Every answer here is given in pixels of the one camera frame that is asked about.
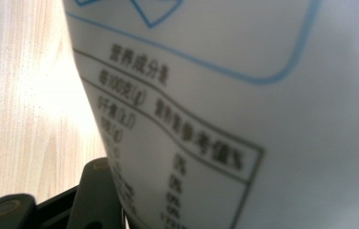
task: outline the light wood grain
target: light wood grain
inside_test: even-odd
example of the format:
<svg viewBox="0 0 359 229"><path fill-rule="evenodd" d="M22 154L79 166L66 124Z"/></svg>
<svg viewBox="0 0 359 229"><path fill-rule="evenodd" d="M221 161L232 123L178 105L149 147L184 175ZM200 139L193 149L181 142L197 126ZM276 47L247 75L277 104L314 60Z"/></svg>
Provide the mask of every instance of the light wood grain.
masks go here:
<svg viewBox="0 0 359 229"><path fill-rule="evenodd" d="M41 202L101 156L61 1L0 0L0 197Z"/></svg>

